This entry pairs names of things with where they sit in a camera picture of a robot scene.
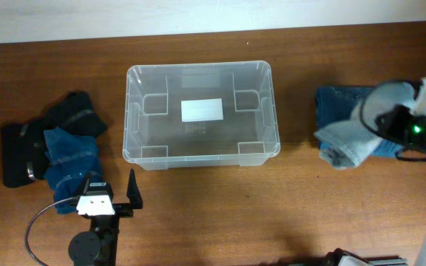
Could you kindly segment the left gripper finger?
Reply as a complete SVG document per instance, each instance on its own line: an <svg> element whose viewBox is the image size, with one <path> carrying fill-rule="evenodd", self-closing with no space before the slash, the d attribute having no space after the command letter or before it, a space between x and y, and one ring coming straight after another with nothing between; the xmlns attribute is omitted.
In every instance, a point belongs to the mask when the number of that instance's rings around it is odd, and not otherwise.
<svg viewBox="0 0 426 266"><path fill-rule="evenodd" d="M74 197L80 197L84 195L88 190L91 179L92 179L92 174L90 172L87 172L84 178L82 179L82 181L80 182L79 186L75 189L72 195Z"/></svg>
<svg viewBox="0 0 426 266"><path fill-rule="evenodd" d="M129 172L126 196L129 199L129 204L132 209L139 210L143 208L143 199L138 188L135 171L133 168L131 168Z"/></svg>

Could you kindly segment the light grey jeans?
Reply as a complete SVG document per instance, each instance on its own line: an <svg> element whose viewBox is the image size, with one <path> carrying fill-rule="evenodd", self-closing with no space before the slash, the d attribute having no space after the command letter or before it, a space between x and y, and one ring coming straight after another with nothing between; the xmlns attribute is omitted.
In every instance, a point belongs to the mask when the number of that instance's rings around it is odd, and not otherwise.
<svg viewBox="0 0 426 266"><path fill-rule="evenodd" d="M331 123L314 132L314 136L330 145L319 151L319 157L333 168L344 170L360 166L384 140L374 134L374 123L380 114L397 104L413 107L414 88L408 82L385 82L361 99L347 120Z"/></svg>

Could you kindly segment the dark blue jeans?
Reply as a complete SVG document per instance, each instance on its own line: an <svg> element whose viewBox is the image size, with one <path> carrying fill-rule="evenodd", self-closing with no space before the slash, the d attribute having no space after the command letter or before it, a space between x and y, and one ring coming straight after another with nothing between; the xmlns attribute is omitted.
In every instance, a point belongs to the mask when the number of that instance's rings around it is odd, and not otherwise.
<svg viewBox="0 0 426 266"><path fill-rule="evenodd" d="M371 91L369 86L320 86L315 93L317 129L331 123L347 120L354 107ZM324 151L330 148L328 143L318 140L318 149ZM383 140L371 153L372 157L395 158L395 153L402 150L402 146Z"/></svg>

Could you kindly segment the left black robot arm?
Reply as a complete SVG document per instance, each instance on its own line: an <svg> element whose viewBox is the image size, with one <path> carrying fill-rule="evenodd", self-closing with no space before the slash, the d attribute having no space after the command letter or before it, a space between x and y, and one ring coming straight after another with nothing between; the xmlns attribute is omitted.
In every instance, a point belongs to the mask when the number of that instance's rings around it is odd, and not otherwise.
<svg viewBox="0 0 426 266"><path fill-rule="evenodd" d="M95 183L87 174L75 190L75 206L79 216L90 221L90 228L75 235L68 247L68 254L75 266L114 265L118 249L119 224L123 218L132 218L135 210L143 207L135 171L129 173L125 203L112 201L113 191L109 183Z"/></svg>

